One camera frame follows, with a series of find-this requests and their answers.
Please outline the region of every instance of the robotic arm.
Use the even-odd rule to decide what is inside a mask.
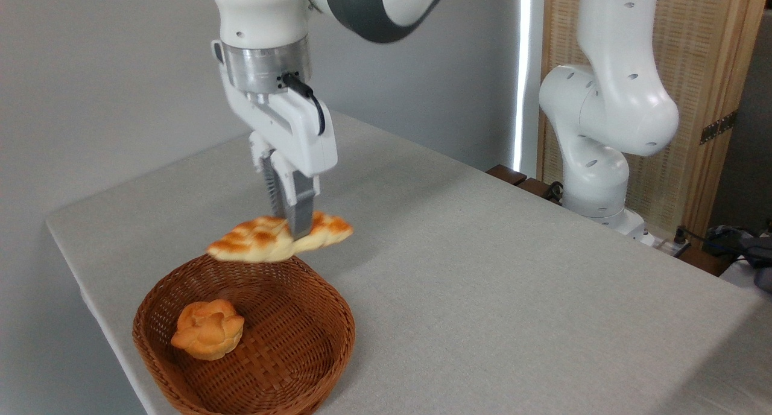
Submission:
[[[314,9],[373,42],[416,29],[439,0],[215,0],[228,102],[253,130],[253,159],[263,171],[274,214],[295,239],[311,229],[319,175],[337,163],[325,104],[306,85]],[[544,80],[540,104],[565,163],[565,206],[633,237],[643,221],[625,209],[629,168],[621,151],[650,156],[675,135],[678,110],[654,64],[656,0],[581,0],[579,43],[591,67],[567,65]]]
[[[212,42],[232,110],[252,129],[253,161],[273,212],[295,239],[311,231],[319,175],[337,164],[330,112],[306,85],[308,19],[330,14],[373,42],[416,29],[439,0],[215,0],[220,40]]]
[[[629,167],[621,152],[651,156],[679,123],[654,64],[656,2],[580,0],[577,37],[592,66],[558,66],[539,95],[563,156],[563,206],[634,239],[645,226],[625,209]]]

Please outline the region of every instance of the wicker basket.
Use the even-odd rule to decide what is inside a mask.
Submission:
[[[244,316],[233,352],[200,361],[174,348],[182,308],[226,299]],[[307,414],[330,395],[353,349],[345,300],[298,258],[276,264],[199,256],[147,294],[133,340],[172,406],[186,414]]]

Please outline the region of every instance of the gray tablecloth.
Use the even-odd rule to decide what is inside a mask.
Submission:
[[[318,413],[772,413],[772,308],[433,151],[335,115],[317,208],[356,233],[302,258],[347,299],[355,353]],[[246,137],[48,219],[147,412],[131,341],[174,267],[268,214]]]

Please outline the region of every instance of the bread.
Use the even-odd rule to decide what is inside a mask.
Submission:
[[[266,216],[240,223],[206,251],[219,261],[276,263],[296,253],[337,244],[351,234],[353,228],[342,218],[314,212],[311,233],[293,241],[287,220]]]
[[[171,344],[197,360],[214,361],[235,349],[243,330],[244,318],[228,300],[194,302],[177,319]]]

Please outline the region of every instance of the gray wall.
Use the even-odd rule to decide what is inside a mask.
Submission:
[[[475,167],[505,162],[515,2],[444,0],[394,46],[317,16],[312,83],[334,109]],[[142,413],[43,221],[247,131],[209,55],[216,8],[2,0],[0,13],[0,413]]]
[[[772,217],[772,10],[761,20],[711,226],[761,229]]]

